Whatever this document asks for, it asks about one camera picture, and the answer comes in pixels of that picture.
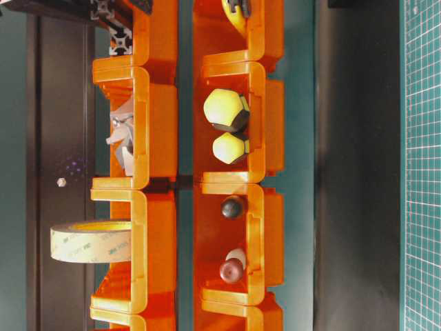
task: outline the cutting mat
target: cutting mat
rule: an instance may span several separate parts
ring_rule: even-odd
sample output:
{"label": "cutting mat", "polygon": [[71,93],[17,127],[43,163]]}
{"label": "cutting mat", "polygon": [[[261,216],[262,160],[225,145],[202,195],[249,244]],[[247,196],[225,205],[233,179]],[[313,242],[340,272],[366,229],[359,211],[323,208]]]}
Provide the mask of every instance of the cutting mat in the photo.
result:
{"label": "cutting mat", "polygon": [[404,1],[403,330],[441,330],[441,0]]}

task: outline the double-sided tape roll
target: double-sided tape roll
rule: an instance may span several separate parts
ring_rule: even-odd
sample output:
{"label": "double-sided tape roll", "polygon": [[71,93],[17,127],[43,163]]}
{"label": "double-sided tape roll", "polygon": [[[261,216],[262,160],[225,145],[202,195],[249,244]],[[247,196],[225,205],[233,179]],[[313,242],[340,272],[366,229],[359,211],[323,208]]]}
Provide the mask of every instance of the double-sided tape roll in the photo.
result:
{"label": "double-sided tape roll", "polygon": [[132,224],[97,221],[56,225],[50,229],[50,255],[73,263],[116,263],[131,259]]}

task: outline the teal surface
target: teal surface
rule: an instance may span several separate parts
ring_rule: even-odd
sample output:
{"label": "teal surface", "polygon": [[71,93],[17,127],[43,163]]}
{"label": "teal surface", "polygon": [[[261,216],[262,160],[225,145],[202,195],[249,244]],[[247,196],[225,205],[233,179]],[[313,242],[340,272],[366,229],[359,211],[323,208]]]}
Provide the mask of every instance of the teal surface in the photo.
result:
{"label": "teal surface", "polygon": [[404,2],[403,330],[441,330],[441,1]]}
{"label": "teal surface", "polygon": [[0,18],[0,322],[26,330],[26,16]]}
{"label": "teal surface", "polygon": [[314,1],[285,0],[285,171],[265,179],[285,196],[285,284],[270,289],[285,330],[312,330],[314,306]]}

